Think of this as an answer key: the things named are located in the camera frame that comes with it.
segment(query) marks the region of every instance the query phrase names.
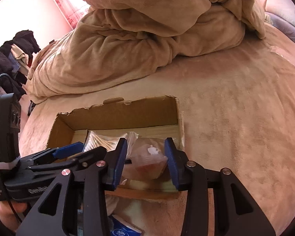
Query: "black cable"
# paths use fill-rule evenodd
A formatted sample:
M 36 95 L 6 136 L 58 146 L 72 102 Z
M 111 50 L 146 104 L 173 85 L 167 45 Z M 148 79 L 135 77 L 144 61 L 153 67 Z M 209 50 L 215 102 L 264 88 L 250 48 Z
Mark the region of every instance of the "black cable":
M 10 77 L 8 74 L 0 74 L 0 78 L 3 77 L 3 76 L 5 76 L 5 77 L 7 77 L 7 78 L 9 79 L 10 84 L 11 84 L 11 87 L 12 87 L 12 89 L 13 89 L 13 84 L 12 84 L 12 81 L 11 81 L 11 77 Z M 1 173 L 1 171 L 0 171 L 0 182 L 1 182 L 1 184 L 2 184 L 2 188 L 3 188 L 4 191 L 5 191 L 5 195 L 8 196 L 8 192 L 7 192 L 6 186 L 5 186 L 4 183 L 3 183 L 3 177 L 2 177 L 2 173 Z M 12 203 L 11 203 L 11 200 L 8 199 L 7 201 L 8 201 L 8 204 L 9 204 L 9 206 L 10 206 L 10 208 L 11 208 L 11 210 L 12 210 L 14 216 L 15 216 L 15 218 L 18 220 L 19 223 L 22 223 L 22 219 L 21 219 L 21 218 L 19 217 L 19 215 L 16 213 L 16 211 L 15 211 L 15 209 L 14 209 Z

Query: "plastic bag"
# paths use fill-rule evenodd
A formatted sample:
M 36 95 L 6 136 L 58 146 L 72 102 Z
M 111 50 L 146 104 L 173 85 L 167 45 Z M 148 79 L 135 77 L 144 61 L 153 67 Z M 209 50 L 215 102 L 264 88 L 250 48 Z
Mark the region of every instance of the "plastic bag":
M 125 178 L 139 181 L 157 179 L 166 168 L 163 139 L 138 138 L 129 153 L 132 164 L 125 164 L 122 173 Z
M 138 135 L 131 131 L 121 136 L 103 136 L 96 133 L 96 131 L 90 131 L 89 136 L 85 142 L 83 152 L 93 150 L 97 147 L 103 146 L 107 151 L 113 151 L 116 149 L 116 146 L 119 142 L 119 139 L 123 137 L 127 139 L 128 150 L 133 145 L 135 140 L 138 138 Z

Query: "pile of clothes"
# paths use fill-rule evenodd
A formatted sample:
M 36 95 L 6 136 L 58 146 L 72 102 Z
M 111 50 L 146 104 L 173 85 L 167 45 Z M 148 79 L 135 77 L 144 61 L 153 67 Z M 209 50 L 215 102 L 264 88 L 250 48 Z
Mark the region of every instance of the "pile of clothes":
M 39 52 L 33 31 L 18 32 L 11 41 L 0 47 L 0 74 L 7 73 L 12 78 L 13 86 L 7 78 L 0 80 L 0 87 L 6 93 L 15 93 L 18 99 L 26 94 L 22 88 L 27 82 L 27 75 L 32 65 L 33 53 Z

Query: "fleece blanket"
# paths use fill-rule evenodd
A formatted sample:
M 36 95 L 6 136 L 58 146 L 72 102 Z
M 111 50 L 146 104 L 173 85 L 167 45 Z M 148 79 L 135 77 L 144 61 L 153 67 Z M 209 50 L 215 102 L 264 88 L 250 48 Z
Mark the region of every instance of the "fleece blanket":
M 235 47 L 245 29 L 264 38 L 255 0 L 85 0 L 74 31 L 47 46 L 28 73 L 35 103 L 61 94 L 106 89 L 142 78 L 177 55 Z
M 268 24 L 263 40 L 246 33 L 235 48 L 177 57 L 142 79 L 48 98 L 34 108 L 24 127 L 21 155 L 46 147 L 58 112 L 110 98 L 163 95 L 179 99 L 188 157 L 208 169 L 229 167 L 280 235 L 295 216 L 295 43 Z M 121 199 L 115 212 L 145 236 L 179 236 L 185 203 L 186 195 L 162 203 Z

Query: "cardboard box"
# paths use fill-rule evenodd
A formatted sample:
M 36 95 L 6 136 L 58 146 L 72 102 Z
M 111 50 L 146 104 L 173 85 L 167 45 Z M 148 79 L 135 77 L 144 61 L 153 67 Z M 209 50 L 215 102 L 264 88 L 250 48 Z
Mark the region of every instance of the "cardboard box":
M 47 148 L 62 147 L 77 141 L 85 142 L 88 130 L 106 136 L 119 136 L 134 131 L 141 137 L 165 139 L 172 137 L 183 150 L 183 122 L 175 97 L 162 96 L 135 101 L 115 98 L 102 105 L 59 113 L 51 129 Z M 127 180 L 115 192 L 107 194 L 125 198 L 160 200 L 177 198 L 179 193 L 170 179 L 168 169 L 155 180 Z

